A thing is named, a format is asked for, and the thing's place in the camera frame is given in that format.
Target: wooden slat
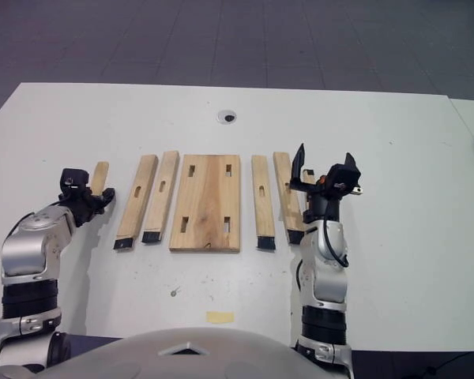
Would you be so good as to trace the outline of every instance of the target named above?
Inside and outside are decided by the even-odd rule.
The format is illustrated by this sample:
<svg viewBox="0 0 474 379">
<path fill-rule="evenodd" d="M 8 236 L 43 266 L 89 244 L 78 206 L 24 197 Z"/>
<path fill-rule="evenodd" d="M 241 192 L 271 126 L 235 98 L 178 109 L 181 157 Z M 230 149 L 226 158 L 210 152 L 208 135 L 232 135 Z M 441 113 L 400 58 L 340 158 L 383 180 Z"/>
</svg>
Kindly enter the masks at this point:
<svg viewBox="0 0 474 379">
<path fill-rule="evenodd" d="M 304 226 L 297 192 L 290 190 L 292 162 L 287 152 L 274 152 L 273 158 L 284 228 L 286 229 L 288 241 L 298 245 L 303 237 Z"/>
<path fill-rule="evenodd" d="M 252 156 L 254 218 L 259 249 L 276 249 L 274 215 L 270 197 L 269 165 L 266 156 Z"/>
<path fill-rule="evenodd" d="M 98 162 L 95 166 L 92 176 L 92 184 L 90 188 L 92 189 L 92 195 L 101 196 L 103 188 L 105 187 L 105 180 L 107 179 L 107 173 L 109 171 L 108 162 Z"/>
<path fill-rule="evenodd" d="M 316 183 L 316 178 L 314 177 L 314 170 L 304 170 L 302 171 L 302 176 L 303 176 L 303 181 L 305 183 L 309 184 L 315 184 Z M 306 199 L 306 209 L 309 208 L 309 201 L 307 200 L 307 193 L 305 193 L 305 199 Z"/>
<path fill-rule="evenodd" d="M 184 156 L 169 247 L 240 250 L 239 156 Z"/>
<path fill-rule="evenodd" d="M 125 212 L 119 225 L 114 244 L 115 250 L 131 249 L 134 239 L 139 235 L 157 165 L 158 158 L 155 155 L 141 157 L 134 185 L 128 196 Z"/>
<path fill-rule="evenodd" d="M 156 176 L 149 213 L 145 221 L 144 234 L 142 235 L 144 243 L 158 242 L 164 236 L 178 165 L 178 152 L 164 153 Z"/>
</svg>

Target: white table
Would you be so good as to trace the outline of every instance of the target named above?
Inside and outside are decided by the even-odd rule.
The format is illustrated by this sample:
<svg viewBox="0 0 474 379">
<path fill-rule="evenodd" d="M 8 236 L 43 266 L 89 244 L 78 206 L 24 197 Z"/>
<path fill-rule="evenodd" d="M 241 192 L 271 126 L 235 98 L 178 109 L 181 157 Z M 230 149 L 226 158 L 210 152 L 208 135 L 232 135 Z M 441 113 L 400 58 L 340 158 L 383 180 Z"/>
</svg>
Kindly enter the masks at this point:
<svg viewBox="0 0 474 379">
<path fill-rule="evenodd" d="M 223 109 L 236 123 L 216 120 Z M 278 249 L 256 250 L 250 157 L 267 155 L 272 174 L 272 153 L 293 157 L 302 141 L 318 174 L 346 152 L 362 171 L 364 195 L 341 205 L 352 347 L 474 350 L 474 139 L 445 96 L 22 84 L 0 110 L 0 249 L 20 216 L 56 199 L 64 167 L 91 173 L 108 160 L 114 211 L 82 227 L 62 257 L 63 330 L 124 337 L 211 326 L 205 312 L 219 310 L 235 312 L 223 327 L 293 343 L 299 254 L 286 242 L 273 175 Z M 170 149 L 240 154 L 239 254 L 170 253 L 175 204 L 161 245 L 112 249 L 139 157 Z"/>
</svg>

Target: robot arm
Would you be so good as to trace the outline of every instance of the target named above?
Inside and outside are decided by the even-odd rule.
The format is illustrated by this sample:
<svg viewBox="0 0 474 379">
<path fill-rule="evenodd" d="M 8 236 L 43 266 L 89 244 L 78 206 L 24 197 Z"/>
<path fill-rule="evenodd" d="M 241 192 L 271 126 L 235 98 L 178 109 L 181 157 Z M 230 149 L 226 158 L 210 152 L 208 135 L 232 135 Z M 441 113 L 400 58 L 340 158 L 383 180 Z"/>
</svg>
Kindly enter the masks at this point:
<svg viewBox="0 0 474 379">
<path fill-rule="evenodd" d="M 307 225 L 300 243 L 302 260 L 297 269 L 302 309 L 302 333 L 295 349 L 326 370 L 353 378 L 352 351 L 346 344 L 346 290 L 344 269 L 348 267 L 339 204 L 348 194 L 362 193 L 360 172 L 348 153 L 344 164 L 332 166 L 315 184 L 300 180 L 303 144 L 292 164 L 292 190 L 307 193 L 303 213 Z"/>
<path fill-rule="evenodd" d="M 60 255 L 77 227 L 102 214 L 115 196 L 113 189 L 93 196 L 87 183 L 86 171 L 63 170 L 59 201 L 25 217 L 4 241 L 0 366 L 39 372 L 70 357 L 66 334 L 56 332 Z"/>
</svg>

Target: wood grain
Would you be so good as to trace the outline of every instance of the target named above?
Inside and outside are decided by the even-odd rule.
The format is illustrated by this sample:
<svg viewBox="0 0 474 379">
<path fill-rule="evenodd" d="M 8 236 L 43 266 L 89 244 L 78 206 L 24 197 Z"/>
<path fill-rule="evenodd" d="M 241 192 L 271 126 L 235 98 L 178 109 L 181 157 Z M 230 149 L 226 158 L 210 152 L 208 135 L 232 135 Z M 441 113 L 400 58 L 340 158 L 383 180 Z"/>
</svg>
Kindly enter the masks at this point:
<svg viewBox="0 0 474 379">
<path fill-rule="evenodd" d="M 251 166 L 253 169 L 253 195 L 254 195 L 254 218 L 256 220 L 256 234 L 258 247 L 265 248 L 263 238 L 272 238 L 276 231 L 274 229 L 274 215 L 270 197 L 269 165 L 266 156 L 252 156 Z"/>
<path fill-rule="evenodd" d="M 178 152 L 164 153 L 142 235 L 142 241 L 145 243 L 161 241 L 164 236 L 178 165 Z"/>
<path fill-rule="evenodd" d="M 92 189 L 92 195 L 101 196 L 103 188 L 105 187 L 105 180 L 107 179 L 107 173 L 109 171 L 108 162 L 98 162 L 95 166 L 92 176 L 92 184 L 90 188 Z"/>
<path fill-rule="evenodd" d="M 303 170 L 302 176 L 303 176 L 302 180 L 305 183 L 316 184 L 316 178 L 314 177 L 314 170 Z M 305 192 L 305 199 L 306 199 L 306 209 L 308 209 L 309 201 L 307 200 L 307 192 Z"/>
<path fill-rule="evenodd" d="M 158 157 L 155 155 L 141 157 L 116 235 L 115 250 L 131 249 L 139 235 L 157 165 Z"/>
<path fill-rule="evenodd" d="M 274 152 L 273 158 L 286 235 L 290 243 L 298 245 L 303 237 L 304 226 L 297 192 L 290 190 L 292 162 L 287 152 Z"/>
<path fill-rule="evenodd" d="M 169 248 L 240 250 L 239 156 L 184 156 Z"/>
</svg>

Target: gray carpet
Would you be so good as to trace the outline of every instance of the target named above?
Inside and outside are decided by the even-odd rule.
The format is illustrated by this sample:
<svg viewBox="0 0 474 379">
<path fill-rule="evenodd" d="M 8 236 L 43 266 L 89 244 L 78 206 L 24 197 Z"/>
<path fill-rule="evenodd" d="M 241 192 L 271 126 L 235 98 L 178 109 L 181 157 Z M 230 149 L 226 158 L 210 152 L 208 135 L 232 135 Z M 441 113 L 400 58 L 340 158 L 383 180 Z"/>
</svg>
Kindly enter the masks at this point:
<svg viewBox="0 0 474 379">
<path fill-rule="evenodd" d="M 474 99 L 474 0 L 0 0 L 0 106 L 22 81 Z"/>
</svg>

